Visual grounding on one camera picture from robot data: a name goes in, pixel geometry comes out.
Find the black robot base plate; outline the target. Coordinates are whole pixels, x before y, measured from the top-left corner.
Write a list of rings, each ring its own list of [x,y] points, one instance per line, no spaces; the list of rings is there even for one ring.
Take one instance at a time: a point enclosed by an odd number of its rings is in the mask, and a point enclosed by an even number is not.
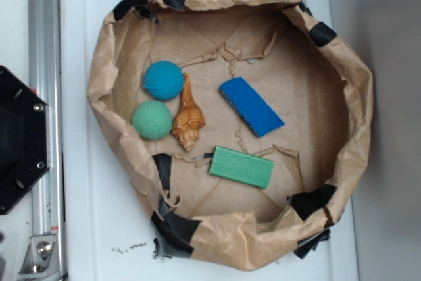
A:
[[[49,170],[48,105],[1,67],[1,214],[8,214]]]

